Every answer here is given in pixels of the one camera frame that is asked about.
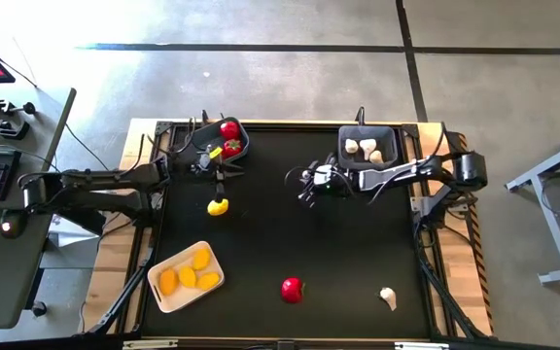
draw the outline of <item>black table surface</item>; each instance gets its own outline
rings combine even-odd
[[[429,335],[427,306],[411,237],[408,191],[319,197],[313,209],[296,198],[297,165],[324,160],[335,132],[250,130],[246,174],[227,180],[230,207],[210,217],[209,184],[176,181],[167,194],[156,254],[159,263],[197,241],[211,245],[224,285],[185,308],[162,313],[152,296],[144,336],[276,338],[421,338]],[[285,303],[284,279],[306,284],[304,300]],[[397,309],[377,297],[397,293]]]

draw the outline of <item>wooden table frame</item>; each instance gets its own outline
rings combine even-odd
[[[186,122],[187,120],[157,120],[157,119],[133,119],[129,126],[129,131],[124,144],[124,151],[120,169],[127,169],[137,160],[139,153],[140,138],[143,134],[155,138],[157,130],[157,122]],[[304,123],[300,121],[241,121],[242,123]],[[326,121],[313,121],[308,123],[315,124],[352,124],[354,122],[326,122]],[[441,125],[438,122],[371,122],[370,124],[415,124],[416,130],[419,135],[420,148],[417,150],[422,153],[422,156],[430,155],[438,142]],[[168,137],[162,137],[159,144],[163,149],[168,147]],[[463,135],[459,136],[459,144],[462,148],[467,148],[466,139]],[[411,137],[406,137],[406,145],[408,158],[416,158]],[[152,155],[153,145],[150,141],[143,141],[143,150],[141,153],[140,162],[146,162]],[[438,155],[445,155],[449,153],[449,145],[446,138],[442,141],[440,148],[437,152]],[[445,164],[449,170],[452,169],[452,164],[449,162]],[[441,187],[440,182],[429,181],[427,188],[429,193],[435,193]],[[422,193],[419,184],[414,185],[415,193]],[[464,313],[472,320],[474,325],[483,333],[491,335],[492,320],[489,308],[489,295],[487,288],[487,281],[485,278],[485,268],[482,258],[481,244],[480,244],[480,231],[478,226],[478,219],[476,216],[476,208],[474,205],[469,207],[470,215],[466,220],[456,219],[447,214],[446,224],[460,232],[466,237],[470,237],[469,231],[472,232],[472,240],[474,242],[474,249],[461,237],[450,232],[448,229],[440,229],[437,232],[437,246],[439,253],[442,256],[443,270],[445,272],[445,280],[450,294],[455,298],[461,306]],[[106,230],[116,228],[126,223],[127,218],[120,215]],[[151,235],[151,229],[147,228],[141,235],[139,240],[141,247],[138,262],[143,260],[146,256],[146,248]],[[116,297],[120,294],[125,278],[132,273],[132,268],[135,265],[130,261],[132,254],[132,247],[134,244],[135,228],[124,227],[112,232],[106,236],[100,243],[94,270],[90,279],[89,288],[86,297],[86,306],[84,308],[84,320],[87,327],[96,324],[102,315],[114,302]],[[427,250],[427,255],[433,263],[434,248]],[[441,299],[438,293],[431,288],[432,305],[434,308],[433,315],[437,328],[441,334],[450,334],[452,326],[450,318],[448,317],[444,307],[442,306]],[[127,308],[126,317],[120,329],[125,332],[131,332],[135,328],[138,304],[140,302],[140,287],[136,289],[130,299],[129,307]],[[110,329],[110,333],[116,330],[116,325]],[[452,330],[457,335],[463,334],[459,330]]]

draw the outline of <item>yellow fruit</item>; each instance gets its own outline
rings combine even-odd
[[[193,256],[193,269],[200,270],[211,262],[211,251],[208,248],[198,249]]]
[[[217,272],[211,272],[202,275],[202,277],[198,279],[196,286],[203,291],[208,291],[215,287],[218,282],[220,282],[220,274]]]
[[[195,272],[189,266],[181,267],[179,270],[179,279],[185,287],[195,287]]]
[[[179,280],[176,277],[176,271],[168,268],[159,276],[159,290],[164,296],[169,296],[176,290]]]

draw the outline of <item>white object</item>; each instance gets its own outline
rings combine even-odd
[[[184,287],[181,282],[179,281],[178,286],[176,287],[176,291],[172,293],[170,296],[164,296],[161,291],[159,290],[159,276],[165,269],[173,268],[175,271],[183,267],[183,266],[193,266],[193,256],[195,252],[199,249],[208,249],[211,252],[211,262],[208,266],[204,269],[198,270],[195,272],[197,278],[200,276],[209,273],[209,272],[217,272],[220,275],[220,282],[211,288],[208,291],[202,291],[199,288],[187,288]],[[215,290],[216,288],[222,286],[224,283],[224,272],[220,267],[220,263],[218,262],[215,254],[213,254],[213,250],[209,243],[205,241],[199,241],[194,243],[189,248],[181,251],[177,255],[173,256],[172,258],[168,258],[163,262],[156,264],[155,266],[151,267],[148,271],[148,283],[151,285],[151,291],[153,291],[153,295],[155,296],[155,300],[157,301],[157,305],[159,310],[169,313],[172,311],[179,310],[188,304],[194,302],[195,300],[201,298],[207,293]]]
[[[368,160],[370,160],[370,162],[373,164],[384,163],[384,157],[381,155],[381,152],[379,151],[373,151],[373,153],[371,153],[370,156],[368,156]]]
[[[68,221],[58,215],[53,215],[49,225],[49,234],[57,234],[57,246],[64,247],[69,244],[82,242],[98,236],[79,225]]]
[[[388,287],[384,287],[381,289],[381,291],[379,291],[379,297],[386,300],[386,302],[388,302],[388,306],[390,306],[390,309],[392,311],[395,311],[395,309],[397,308],[397,294],[395,294],[395,291]]]
[[[345,152],[352,155],[358,152],[358,142],[352,139],[345,140]]]
[[[319,165],[315,171],[313,183],[317,186],[327,184],[332,178],[332,166],[330,164]]]
[[[375,151],[375,147],[377,147],[377,141],[375,141],[375,139],[360,141],[360,148],[365,152],[365,160],[368,160],[370,154]]]

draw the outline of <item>clamp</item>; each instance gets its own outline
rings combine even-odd
[[[5,99],[0,99],[0,113],[7,117],[14,116],[17,112],[24,112],[28,115],[36,114],[36,106],[33,103],[27,102],[22,107],[15,107],[15,105]],[[8,121],[0,121],[0,136],[11,140],[22,140],[29,131],[29,123],[25,121],[20,122],[19,127],[14,127]]]

